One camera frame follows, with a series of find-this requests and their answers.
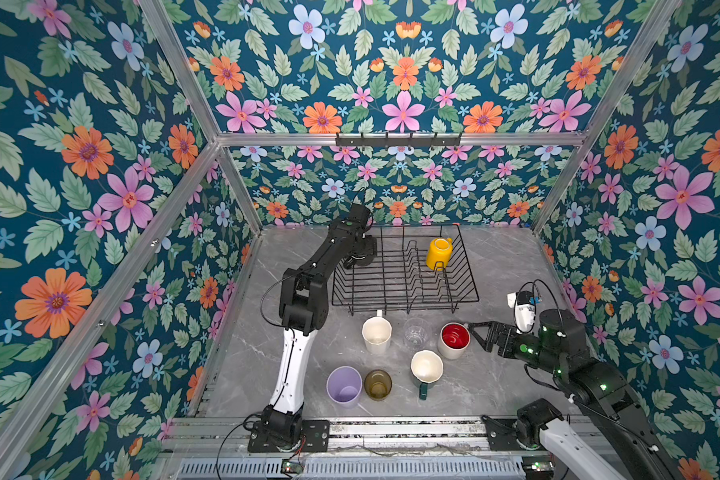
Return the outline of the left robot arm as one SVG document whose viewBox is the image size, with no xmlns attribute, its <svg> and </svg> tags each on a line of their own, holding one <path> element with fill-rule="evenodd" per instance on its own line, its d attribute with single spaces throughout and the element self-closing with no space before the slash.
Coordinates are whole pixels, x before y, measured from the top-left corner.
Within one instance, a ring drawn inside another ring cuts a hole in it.
<svg viewBox="0 0 720 480">
<path fill-rule="evenodd" d="M 276 386 L 260 414 L 257 437 L 289 451 L 302 441 L 304 381 L 317 332 L 329 312 L 328 281 L 337 267 L 370 265 L 377 241 L 369 234 L 371 211 L 354 204 L 331 221 L 326 236 L 301 266 L 285 270 L 276 324 L 283 332 L 283 352 Z"/>
</svg>

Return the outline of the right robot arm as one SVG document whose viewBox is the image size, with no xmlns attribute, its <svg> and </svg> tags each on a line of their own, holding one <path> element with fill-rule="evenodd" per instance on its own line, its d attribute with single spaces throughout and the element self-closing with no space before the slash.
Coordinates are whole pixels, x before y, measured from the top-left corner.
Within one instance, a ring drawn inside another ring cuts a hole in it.
<svg viewBox="0 0 720 480">
<path fill-rule="evenodd" d="M 499 321 L 465 327 L 486 352 L 550 374 L 554 387 L 597 427 L 632 478 L 680 479 L 679 466 L 658 439 L 636 391 L 618 368 L 590 353 L 584 325 L 575 315 L 545 310 L 538 325 L 537 332 Z M 544 447 L 580 479 L 622 477 L 597 452 L 576 445 L 574 436 L 562 412 L 544 399 L 517 411 L 515 437 L 523 447 Z"/>
</svg>

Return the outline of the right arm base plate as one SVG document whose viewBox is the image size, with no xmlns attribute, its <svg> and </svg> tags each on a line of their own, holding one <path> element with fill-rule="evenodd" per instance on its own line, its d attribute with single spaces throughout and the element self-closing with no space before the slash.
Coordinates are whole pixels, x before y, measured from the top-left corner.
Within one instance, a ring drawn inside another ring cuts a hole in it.
<svg viewBox="0 0 720 480">
<path fill-rule="evenodd" d="M 547 429 L 548 423 L 562 419 L 562 416 L 536 418 L 529 415 L 501 419 L 488 415 L 480 417 L 492 451 L 543 450 L 541 432 Z"/>
</svg>

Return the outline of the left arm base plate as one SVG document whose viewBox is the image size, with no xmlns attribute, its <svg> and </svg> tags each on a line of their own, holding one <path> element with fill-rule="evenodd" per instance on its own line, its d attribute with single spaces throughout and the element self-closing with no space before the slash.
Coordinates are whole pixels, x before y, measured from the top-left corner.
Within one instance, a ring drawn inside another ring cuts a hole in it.
<svg viewBox="0 0 720 480">
<path fill-rule="evenodd" d="M 324 453 L 328 450 L 331 423 L 328 420 L 302 420 L 298 425 L 275 428 L 262 421 L 254 423 L 248 453 Z"/>
</svg>

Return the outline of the black mug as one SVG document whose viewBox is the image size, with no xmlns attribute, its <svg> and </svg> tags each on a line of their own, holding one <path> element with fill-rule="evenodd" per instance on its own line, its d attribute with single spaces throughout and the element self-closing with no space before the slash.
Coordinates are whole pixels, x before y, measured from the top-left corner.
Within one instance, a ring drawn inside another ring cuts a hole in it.
<svg viewBox="0 0 720 480">
<path fill-rule="evenodd" d="M 366 267 L 373 263 L 377 256 L 377 240 L 371 235 L 357 240 L 349 255 L 344 260 L 346 269 Z"/>
</svg>

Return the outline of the yellow mug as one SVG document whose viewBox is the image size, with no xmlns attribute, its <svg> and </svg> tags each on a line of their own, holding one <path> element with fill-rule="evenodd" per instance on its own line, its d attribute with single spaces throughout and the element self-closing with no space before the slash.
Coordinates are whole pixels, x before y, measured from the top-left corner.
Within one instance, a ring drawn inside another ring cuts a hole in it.
<svg viewBox="0 0 720 480">
<path fill-rule="evenodd" d="M 435 272 L 445 271 L 453 254 L 451 238 L 434 238 L 428 247 L 426 266 Z"/>
</svg>

